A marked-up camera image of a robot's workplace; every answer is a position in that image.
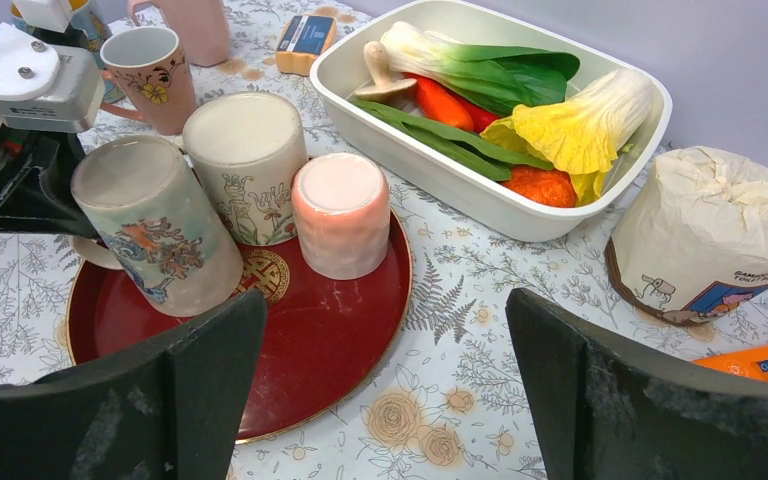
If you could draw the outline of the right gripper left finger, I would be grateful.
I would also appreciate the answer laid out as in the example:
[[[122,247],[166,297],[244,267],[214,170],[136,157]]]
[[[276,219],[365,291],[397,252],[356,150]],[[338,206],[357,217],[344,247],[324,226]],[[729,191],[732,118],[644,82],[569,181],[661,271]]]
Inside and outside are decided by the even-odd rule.
[[[116,353],[0,385],[0,479],[222,479],[268,308],[257,290]]]

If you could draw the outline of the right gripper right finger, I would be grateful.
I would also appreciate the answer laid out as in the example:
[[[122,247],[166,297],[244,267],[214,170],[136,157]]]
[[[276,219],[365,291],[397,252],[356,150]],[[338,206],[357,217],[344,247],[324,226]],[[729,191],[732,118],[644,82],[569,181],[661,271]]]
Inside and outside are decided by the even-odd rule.
[[[768,383],[602,328],[525,289],[506,318],[551,479],[768,479]]]

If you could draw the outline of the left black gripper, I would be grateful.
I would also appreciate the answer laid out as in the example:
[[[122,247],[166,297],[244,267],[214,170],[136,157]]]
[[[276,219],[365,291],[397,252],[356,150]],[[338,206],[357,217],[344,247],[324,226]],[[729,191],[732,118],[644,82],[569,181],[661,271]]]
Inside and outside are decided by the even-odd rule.
[[[98,239],[71,194],[79,133],[0,129],[0,233]]]

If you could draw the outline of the cream mug blue dragon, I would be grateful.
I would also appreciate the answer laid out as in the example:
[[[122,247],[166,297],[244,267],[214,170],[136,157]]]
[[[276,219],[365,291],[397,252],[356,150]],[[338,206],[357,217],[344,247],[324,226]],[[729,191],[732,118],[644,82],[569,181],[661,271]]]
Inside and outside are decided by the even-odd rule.
[[[116,260],[155,310],[196,316],[234,294],[240,250],[169,141],[134,135],[103,144],[78,163],[70,188],[103,243],[88,260]]]

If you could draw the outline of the pink square mug front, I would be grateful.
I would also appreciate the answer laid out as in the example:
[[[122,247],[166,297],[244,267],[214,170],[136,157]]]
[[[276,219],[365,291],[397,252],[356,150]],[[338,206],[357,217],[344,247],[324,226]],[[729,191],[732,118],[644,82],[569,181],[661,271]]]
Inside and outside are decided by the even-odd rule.
[[[141,26],[111,36],[100,48],[104,79],[130,100],[126,109],[103,102],[101,109],[144,122],[161,135],[182,132],[197,109],[193,77],[178,35],[160,26]]]

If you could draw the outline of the pink faceted mug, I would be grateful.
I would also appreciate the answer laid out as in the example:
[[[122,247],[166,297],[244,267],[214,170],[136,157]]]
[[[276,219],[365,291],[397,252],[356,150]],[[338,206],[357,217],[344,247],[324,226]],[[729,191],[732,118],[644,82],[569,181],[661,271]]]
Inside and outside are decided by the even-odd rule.
[[[222,0],[130,0],[127,12],[136,25],[140,25],[136,11],[145,4],[159,9],[191,64],[210,67],[230,58],[230,28]]]

